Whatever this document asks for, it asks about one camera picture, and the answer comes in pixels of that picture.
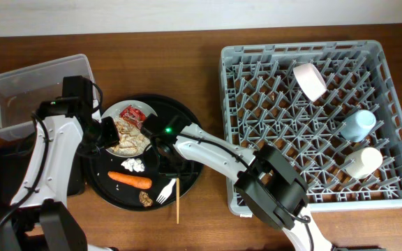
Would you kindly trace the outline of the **wooden chopstick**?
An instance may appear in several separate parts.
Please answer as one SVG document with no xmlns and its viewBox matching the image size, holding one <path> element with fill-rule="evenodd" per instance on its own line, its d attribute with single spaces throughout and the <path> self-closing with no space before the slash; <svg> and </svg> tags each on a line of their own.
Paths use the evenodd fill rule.
<svg viewBox="0 0 402 251">
<path fill-rule="evenodd" d="M 179 212 L 180 212 L 180 180 L 176 178 L 176 221 L 179 224 Z"/>
</svg>

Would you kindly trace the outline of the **white plastic fork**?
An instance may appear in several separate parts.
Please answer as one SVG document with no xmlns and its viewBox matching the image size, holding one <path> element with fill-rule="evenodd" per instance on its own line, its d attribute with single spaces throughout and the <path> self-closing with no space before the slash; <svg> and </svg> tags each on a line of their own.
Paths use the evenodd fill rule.
<svg viewBox="0 0 402 251">
<path fill-rule="evenodd" d="M 170 182 L 161 190 L 160 194 L 158 195 L 156 201 L 159 204 L 163 204 L 172 194 L 172 189 L 176 183 L 176 179 L 172 178 Z"/>
</svg>

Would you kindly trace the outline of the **red snack wrapper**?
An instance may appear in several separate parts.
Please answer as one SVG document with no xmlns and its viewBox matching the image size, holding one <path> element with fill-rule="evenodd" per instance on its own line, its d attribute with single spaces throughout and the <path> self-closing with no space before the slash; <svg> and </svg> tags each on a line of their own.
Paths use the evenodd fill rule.
<svg viewBox="0 0 402 251">
<path fill-rule="evenodd" d="M 139 130 L 141 129 L 143 122 L 147 119 L 147 116 L 141 110 L 134 108 L 132 105 L 127 106 L 119 114 L 119 117 Z"/>
</svg>

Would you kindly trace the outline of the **white bowl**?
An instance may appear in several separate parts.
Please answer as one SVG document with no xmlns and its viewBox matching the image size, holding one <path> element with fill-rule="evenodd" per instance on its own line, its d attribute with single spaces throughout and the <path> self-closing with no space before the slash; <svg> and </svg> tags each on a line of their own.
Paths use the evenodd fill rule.
<svg viewBox="0 0 402 251">
<path fill-rule="evenodd" d="M 312 63 L 305 63 L 292 69 L 295 79 L 306 97 L 315 102 L 327 90 L 322 75 Z"/>
</svg>

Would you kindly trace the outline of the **light blue cup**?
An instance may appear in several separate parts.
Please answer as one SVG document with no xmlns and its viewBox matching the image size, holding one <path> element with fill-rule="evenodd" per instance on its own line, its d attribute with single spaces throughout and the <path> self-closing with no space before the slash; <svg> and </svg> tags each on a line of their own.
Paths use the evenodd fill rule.
<svg viewBox="0 0 402 251">
<path fill-rule="evenodd" d="M 376 117 L 373 112 L 361 109 L 344 119 L 343 123 L 342 137 L 351 142 L 360 142 L 374 128 Z"/>
</svg>

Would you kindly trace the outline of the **cream white cup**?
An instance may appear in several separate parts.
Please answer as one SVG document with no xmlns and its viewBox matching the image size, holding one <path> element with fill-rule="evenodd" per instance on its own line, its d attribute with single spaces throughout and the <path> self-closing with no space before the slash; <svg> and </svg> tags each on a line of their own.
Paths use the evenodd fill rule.
<svg viewBox="0 0 402 251">
<path fill-rule="evenodd" d="M 353 178 L 363 179 L 381 166 L 383 158 L 376 148 L 366 147 L 351 153 L 345 161 L 349 162 L 345 171 Z"/>
</svg>

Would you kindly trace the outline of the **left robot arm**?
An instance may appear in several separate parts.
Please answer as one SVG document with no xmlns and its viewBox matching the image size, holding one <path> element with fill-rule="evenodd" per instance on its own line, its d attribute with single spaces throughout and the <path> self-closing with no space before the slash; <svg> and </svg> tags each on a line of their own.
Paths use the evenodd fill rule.
<svg viewBox="0 0 402 251">
<path fill-rule="evenodd" d="M 0 250 L 97 250 L 66 207 L 75 156 L 95 155 L 119 137 L 112 119 L 93 117 L 98 86 L 83 76 L 65 77 L 62 94 L 32 113 L 33 153 L 22 183 L 0 212 Z"/>
</svg>

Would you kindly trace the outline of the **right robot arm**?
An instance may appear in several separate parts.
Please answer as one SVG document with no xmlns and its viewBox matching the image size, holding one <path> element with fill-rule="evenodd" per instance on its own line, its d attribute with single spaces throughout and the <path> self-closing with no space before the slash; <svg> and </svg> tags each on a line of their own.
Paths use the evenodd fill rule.
<svg viewBox="0 0 402 251">
<path fill-rule="evenodd" d="M 171 165 L 191 160 L 229 178 L 252 214 L 282 230 L 296 250 L 335 250 L 313 220 L 306 181 L 277 148 L 237 146 L 196 123 L 178 117 L 165 121 L 153 114 L 144 120 L 141 132 Z"/>
</svg>

